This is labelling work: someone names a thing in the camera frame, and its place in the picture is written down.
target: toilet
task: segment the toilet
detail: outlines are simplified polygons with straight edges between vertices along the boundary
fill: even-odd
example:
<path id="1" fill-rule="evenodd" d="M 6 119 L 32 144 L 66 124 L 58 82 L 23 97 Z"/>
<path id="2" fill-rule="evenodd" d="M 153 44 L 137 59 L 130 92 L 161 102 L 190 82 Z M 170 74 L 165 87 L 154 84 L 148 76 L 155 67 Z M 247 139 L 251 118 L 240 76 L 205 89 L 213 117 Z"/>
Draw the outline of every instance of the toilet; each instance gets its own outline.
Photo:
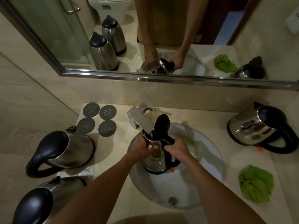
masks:
<path id="1" fill-rule="evenodd" d="M 126 10 L 133 0 L 88 0 L 91 7 L 93 7 L 100 16 L 101 22 L 107 17 L 112 16 L 123 25 L 126 20 Z"/>

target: mirror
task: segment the mirror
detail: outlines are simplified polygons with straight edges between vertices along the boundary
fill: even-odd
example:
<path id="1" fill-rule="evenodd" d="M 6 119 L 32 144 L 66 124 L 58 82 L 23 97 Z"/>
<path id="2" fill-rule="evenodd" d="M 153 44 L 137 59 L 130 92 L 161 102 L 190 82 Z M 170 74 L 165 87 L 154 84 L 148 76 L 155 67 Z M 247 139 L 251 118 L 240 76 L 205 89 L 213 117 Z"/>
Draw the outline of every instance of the mirror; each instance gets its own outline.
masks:
<path id="1" fill-rule="evenodd" d="M 299 80 L 299 0 L 9 1 L 66 70 Z"/>

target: orange tag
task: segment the orange tag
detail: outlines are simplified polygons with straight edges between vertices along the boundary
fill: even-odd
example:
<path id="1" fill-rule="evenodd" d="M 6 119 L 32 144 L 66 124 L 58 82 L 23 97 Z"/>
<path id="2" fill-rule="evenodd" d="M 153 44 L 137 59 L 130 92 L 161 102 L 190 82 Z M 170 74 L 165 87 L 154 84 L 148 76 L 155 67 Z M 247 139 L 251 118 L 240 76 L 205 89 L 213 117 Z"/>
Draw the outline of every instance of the orange tag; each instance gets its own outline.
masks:
<path id="1" fill-rule="evenodd" d="M 260 146 L 255 146 L 256 148 L 257 148 L 257 150 L 259 150 L 260 152 L 262 152 L 263 151 L 263 148 L 262 147 L 260 147 Z"/>

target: sink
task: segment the sink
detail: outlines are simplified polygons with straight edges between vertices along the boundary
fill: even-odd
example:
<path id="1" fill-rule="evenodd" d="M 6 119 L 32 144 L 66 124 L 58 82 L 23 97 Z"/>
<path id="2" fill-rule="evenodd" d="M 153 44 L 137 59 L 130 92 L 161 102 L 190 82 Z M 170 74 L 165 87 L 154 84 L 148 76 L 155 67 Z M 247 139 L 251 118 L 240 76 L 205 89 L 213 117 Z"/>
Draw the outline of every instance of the sink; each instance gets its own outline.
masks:
<path id="1" fill-rule="evenodd" d="M 224 162 L 213 143 L 199 131 L 181 124 L 171 124 L 168 134 L 185 141 L 190 153 L 219 181 L 224 177 Z M 142 132 L 136 135 L 129 145 L 128 152 L 139 140 Z M 155 175 L 148 173 L 142 162 L 131 169 L 129 176 L 136 188 L 149 200 L 164 207 L 192 208 L 201 205 L 193 178 L 184 164 L 174 168 L 174 172 Z M 173 197 L 175 205 L 169 203 Z"/>
<path id="2" fill-rule="evenodd" d="M 162 52 L 159 53 L 160 58 L 168 60 L 174 52 Z M 203 64 L 200 63 L 195 57 L 187 54 L 185 58 L 184 65 L 181 69 L 175 70 L 174 75 L 207 75 L 208 72 Z"/>

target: shower door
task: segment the shower door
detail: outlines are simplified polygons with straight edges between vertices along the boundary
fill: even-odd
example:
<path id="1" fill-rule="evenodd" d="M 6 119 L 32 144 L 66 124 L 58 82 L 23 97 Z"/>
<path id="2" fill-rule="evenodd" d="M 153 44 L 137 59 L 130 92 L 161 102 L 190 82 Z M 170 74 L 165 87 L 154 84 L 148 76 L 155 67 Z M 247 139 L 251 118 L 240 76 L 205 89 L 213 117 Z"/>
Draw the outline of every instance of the shower door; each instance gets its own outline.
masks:
<path id="1" fill-rule="evenodd" d="M 71 0 L 8 0 L 66 68 L 93 69 L 89 39 Z"/>

